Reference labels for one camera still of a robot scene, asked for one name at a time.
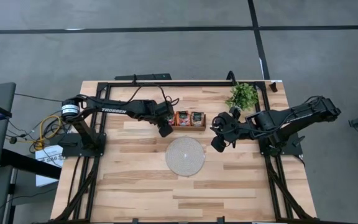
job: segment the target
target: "white paper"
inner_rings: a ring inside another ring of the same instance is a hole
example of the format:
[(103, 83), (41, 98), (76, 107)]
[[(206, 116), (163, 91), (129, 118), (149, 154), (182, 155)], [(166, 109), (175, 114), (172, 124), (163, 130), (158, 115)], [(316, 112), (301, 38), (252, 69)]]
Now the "white paper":
[[(61, 146), (49, 146), (43, 150), (36, 151), (35, 159), (37, 159), (38, 161), (46, 162), (53, 166), (63, 167), (62, 151), (63, 148)], [(44, 177), (41, 175), (35, 176), (35, 185), (37, 187), (42, 187), (57, 181), (57, 179)]]

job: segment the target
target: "desk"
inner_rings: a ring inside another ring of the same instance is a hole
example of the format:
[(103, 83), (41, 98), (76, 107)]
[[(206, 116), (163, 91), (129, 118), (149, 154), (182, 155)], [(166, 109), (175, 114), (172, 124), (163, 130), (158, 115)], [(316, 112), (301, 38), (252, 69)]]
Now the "desk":
[[(83, 82), (81, 93), (94, 96), (97, 84)], [(283, 84), (278, 83), (277, 88), (276, 93), (267, 90), (270, 107), (284, 110), (288, 102)], [(127, 101), (135, 89), (113, 87), (110, 99)], [(179, 104), (174, 106), (175, 111), (203, 111), (207, 124), (218, 113), (229, 109), (224, 104), (231, 95), (231, 88), (227, 86), (164, 86), (163, 89), (173, 99), (180, 98)], [(143, 87), (135, 99), (160, 102), (163, 97), (158, 88)], [(241, 120), (253, 112), (243, 112)], [(215, 222), (223, 215), (228, 222), (275, 220), (265, 162), (257, 141), (238, 141), (235, 149), (227, 148), (224, 153), (218, 153), (210, 145), (215, 134), (209, 129), (205, 132), (174, 131), (161, 138), (155, 126), (119, 114), (107, 115), (105, 132), (108, 140), (99, 165), (92, 222), (131, 222), (132, 218), (139, 218), (140, 222)], [(167, 146), (181, 136), (197, 139), (206, 154), (203, 168), (191, 177), (177, 176), (165, 163)], [(282, 156), (282, 161), (289, 191), (307, 213), (315, 216), (303, 164), (293, 156)], [(67, 205), (75, 162), (75, 157), (64, 162), (51, 218), (57, 217)], [(73, 195), (80, 172), (81, 161)], [(86, 196), (81, 204), (80, 218), (84, 217)], [(281, 193), (278, 197), (282, 217), (285, 217)]]

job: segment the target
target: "cylindrical motor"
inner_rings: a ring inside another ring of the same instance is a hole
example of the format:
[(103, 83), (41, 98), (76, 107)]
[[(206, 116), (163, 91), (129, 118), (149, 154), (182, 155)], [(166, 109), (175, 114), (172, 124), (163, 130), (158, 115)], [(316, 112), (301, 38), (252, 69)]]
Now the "cylindrical motor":
[(64, 121), (77, 116), (80, 112), (79, 104), (74, 100), (65, 100), (62, 103), (62, 118)]

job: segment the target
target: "white label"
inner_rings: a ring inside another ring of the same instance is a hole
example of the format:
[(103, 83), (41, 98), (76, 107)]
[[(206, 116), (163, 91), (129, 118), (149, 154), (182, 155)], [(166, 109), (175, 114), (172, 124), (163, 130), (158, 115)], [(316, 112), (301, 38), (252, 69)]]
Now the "white label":
[(80, 108), (78, 106), (75, 106), (75, 105), (64, 105), (62, 106), (62, 110), (64, 109), (76, 109), (76, 110), (80, 110)]
[(77, 113), (78, 114), (78, 110), (76, 110), (76, 109), (64, 109), (64, 110), (62, 110), (62, 114), (65, 114), (65, 113)]
[(117, 110), (117, 109), (109, 109), (109, 108), (102, 108), (102, 112), (108, 112), (108, 113), (126, 113), (126, 110)]

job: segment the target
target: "wooden tray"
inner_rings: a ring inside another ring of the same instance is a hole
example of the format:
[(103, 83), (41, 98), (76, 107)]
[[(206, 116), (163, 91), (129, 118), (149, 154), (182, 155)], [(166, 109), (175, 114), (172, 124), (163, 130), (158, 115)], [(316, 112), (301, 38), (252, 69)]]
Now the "wooden tray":
[(205, 131), (206, 128), (206, 115), (204, 114), (204, 123), (202, 126), (172, 126), (174, 131)]

